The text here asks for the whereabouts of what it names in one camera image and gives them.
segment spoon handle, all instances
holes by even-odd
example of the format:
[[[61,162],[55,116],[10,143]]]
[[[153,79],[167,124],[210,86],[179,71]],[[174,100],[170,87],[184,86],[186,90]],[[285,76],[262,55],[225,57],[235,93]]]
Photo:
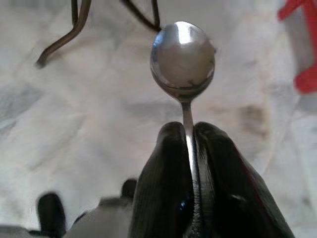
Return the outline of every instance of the spoon handle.
[[[196,156],[196,143],[194,140],[194,124],[190,102],[182,102],[183,124],[186,134],[186,144],[188,149],[188,159],[193,181],[194,193],[194,213],[191,222],[190,232],[187,237],[202,237],[203,219],[202,219],[202,202],[201,186],[198,170],[198,161]]]

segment spoon bowl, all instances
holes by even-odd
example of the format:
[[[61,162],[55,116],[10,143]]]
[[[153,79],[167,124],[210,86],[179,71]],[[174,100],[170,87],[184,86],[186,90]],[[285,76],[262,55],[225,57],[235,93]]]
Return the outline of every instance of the spoon bowl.
[[[190,102],[210,84],[214,48],[197,26],[179,21],[158,33],[151,52],[157,84],[180,102]]]

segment red object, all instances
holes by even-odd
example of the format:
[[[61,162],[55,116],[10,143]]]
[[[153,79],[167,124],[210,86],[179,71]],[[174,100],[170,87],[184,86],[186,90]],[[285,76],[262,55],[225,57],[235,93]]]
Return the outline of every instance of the red object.
[[[278,12],[279,20],[283,20],[296,8],[302,6],[307,28],[311,36],[315,63],[304,72],[296,76],[295,87],[303,94],[317,92],[317,1],[316,0],[288,0]]]

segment spoon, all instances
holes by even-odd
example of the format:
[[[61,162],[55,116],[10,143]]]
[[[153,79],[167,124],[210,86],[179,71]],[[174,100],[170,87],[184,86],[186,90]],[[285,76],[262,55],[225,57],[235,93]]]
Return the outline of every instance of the spoon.
[[[151,51],[153,78],[168,95],[180,102],[183,110],[194,192],[194,213],[188,237],[204,236],[191,102],[210,84],[214,64],[214,47],[209,38],[190,23],[179,21],[167,25],[154,40]]]

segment gray object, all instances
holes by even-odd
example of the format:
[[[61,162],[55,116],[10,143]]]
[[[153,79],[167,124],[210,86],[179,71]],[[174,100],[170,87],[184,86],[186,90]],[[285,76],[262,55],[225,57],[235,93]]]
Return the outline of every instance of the gray object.
[[[210,84],[214,66],[214,48],[197,26],[176,22],[167,25],[155,38],[151,52],[153,77],[168,95],[182,105],[195,205],[189,235],[195,236],[202,230],[202,213],[191,102]]]

